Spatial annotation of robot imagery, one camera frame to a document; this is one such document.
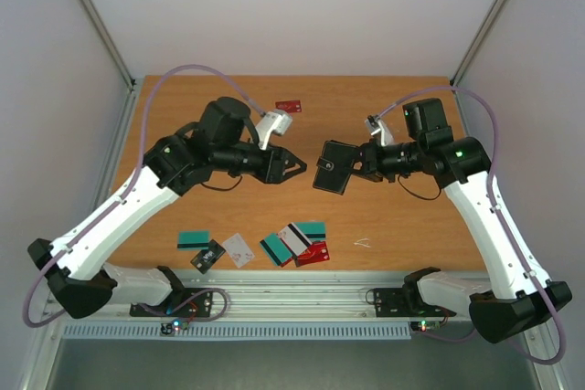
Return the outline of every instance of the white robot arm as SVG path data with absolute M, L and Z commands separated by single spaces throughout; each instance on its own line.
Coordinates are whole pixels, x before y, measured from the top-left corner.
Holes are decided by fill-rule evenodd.
M 73 318 L 91 315 L 106 303 L 161 306 L 186 296 L 167 267 L 124 269 L 106 260 L 151 216 L 169 206 L 214 171 L 235 177 L 251 174 L 265 184 L 279 184 L 303 173 L 306 164 L 288 150 L 269 143 L 284 135 L 292 118 L 269 111 L 256 127 L 247 105 L 233 98 L 210 102 L 199 122 L 160 139 L 144 156 L 144 167 L 132 190 L 123 196 L 134 174 L 80 224 L 52 242 L 37 239 L 28 253 L 39 269 L 61 252 L 46 274 L 48 285 Z M 240 137 L 248 128 L 252 142 Z M 107 210 L 112 212 L 104 217 Z M 77 243 L 70 243 L 77 238 Z
M 384 122 L 370 116 L 366 126 L 375 136 L 370 142 L 360 146 L 325 143 L 314 187 L 342 194 L 350 175 L 373 182 L 394 182 L 397 175 L 407 178 L 415 172 L 432 175 L 469 228 L 490 282 L 457 279 L 436 268 L 411 273 L 402 290 L 413 316 L 424 306 L 441 306 L 471 317 L 477 331 L 491 343 L 546 321 L 550 312 L 532 279 L 543 286 L 557 310 L 571 300 L 570 289 L 565 282 L 552 281 L 538 264 L 510 216 L 495 178 L 496 204 L 492 205 L 487 194 L 491 163 L 483 146 L 471 137 L 453 139 L 441 100 L 412 102 L 403 110 L 414 142 L 393 143 Z M 510 227 L 529 270 L 519 260 L 496 210 Z

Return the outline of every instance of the red card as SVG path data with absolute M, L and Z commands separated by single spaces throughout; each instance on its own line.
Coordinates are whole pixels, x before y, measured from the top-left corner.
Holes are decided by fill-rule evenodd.
M 316 262 L 325 262 L 329 260 L 329 250 L 325 241 L 315 242 L 294 261 L 297 267 Z
M 287 113 L 300 113 L 303 110 L 299 100 L 282 100 L 276 102 L 276 108 L 278 110 L 284 110 Z

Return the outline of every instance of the gray floor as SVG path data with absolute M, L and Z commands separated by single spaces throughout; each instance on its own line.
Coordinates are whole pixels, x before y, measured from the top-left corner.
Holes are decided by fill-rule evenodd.
M 454 324 L 453 337 L 467 331 Z M 403 342 L 66 340 L 49 389 L 533 389 L 534 369 L 507 343 L 417 335 Z

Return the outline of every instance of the small white object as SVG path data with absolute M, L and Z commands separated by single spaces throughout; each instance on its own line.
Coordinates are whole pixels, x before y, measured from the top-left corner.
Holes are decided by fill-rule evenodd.
M 277 136 L 283 136 L 293 123 L 293 118 L 284 110 L 273 110 L 267 112 L 256 125 L 256 131 L 260 137 L 261 150 L 268 148 L 268 142 L 274 133 Z
M 362 247 L 366 247 L 366 248 L 371 248 L 371 246 L 369 245 L 369 237 L 362 237 L 361 239 L 354 242 L 354 246 L 362 246 Z
M 296 256 L 303 254 L 304 251 L 313 244 L 313 241 L 311 241 L 311 239 L 309 239 L 294 223 L 289 224 L 283 230 L 278 232 L 278 237 Z
M 390 128 L 388 128 L 384 121 L 378 119 L 374 123 L 371 123 L 369 119 L 366 119 L 365 124 L 370 135 L 378 139 L 378 144 L 380 146 L 394 144 L 394 136 L 392 136 Z
M 238 268 L 243 267 L 254 259 L 254 252 L 248 244 L 246 244 L 246 241 L 244 241 L 244 238 L 241 237 L 239 233 L 226 239 L 221 243 L 221 246 L 226 249 L 229 257 L 234 261 L 234 264 L 236 264 L 236 267 Z

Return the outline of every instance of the wooden surface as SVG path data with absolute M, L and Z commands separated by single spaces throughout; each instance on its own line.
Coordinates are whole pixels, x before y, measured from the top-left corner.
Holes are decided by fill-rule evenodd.
M 114 187 L 119 187 L 134 168 L 138 151 L 139 123 L 147 93 L 158 77 L 147 77 L 125 145 Z M 316 161 L 324 141 L 367 142 L 364 119 L 414 90 L 447 84 L 437 77 L 235 77 L 265 110 L 278 100 L 301 100 L 302 113 L 293 115 L 283 138 L 273 138 L 308 163 L 305 174 L 284 184 L 261 184 L 250 176 L 232 192 L 217 193 L 201 186 L 191 189 L 173 205 L 159 212 L 130 237 L 110 262 L 125 267 L 192 268 L 192 251 L 176 249 L 180 231 L 210 230 L 221 243 L 241 233 L 256 258 L 243 269 L 275 268 L 259 241 L 293 221 L 325 221 L 331 259 L 302 269 L 414 270 L 427 266 L 442 269 L 484 269 L 464 222 L 445 195 L 433 202 L 407 194 L 398 184 L 374 184 L 352 178 L 343 196 L 312 188 Z M 223 81 L 210 76 L 171 78 L 154 101 L 146 149 L 156 140 L 197 121 L 208 102 L 219 96 L 237 96 Z M 442 98 L 455 136 L 463 133 L 455 101 L 449 92 Z M 254 114 L 254 122 L 259 117 Z M 386 122 L 398 142 L 409 142 L 401 111 Z M 215 174 L 210 184 L 230 186 L 235 180 Z M 423 195 L 436 194 L 433 179 L 415 175 L 407 187 Z M 355 245 L 368 238 L 369 248 Z M 234 269 L 224 256 L 215 268 Z M 294 269 L 289 264 L 286 269 Z

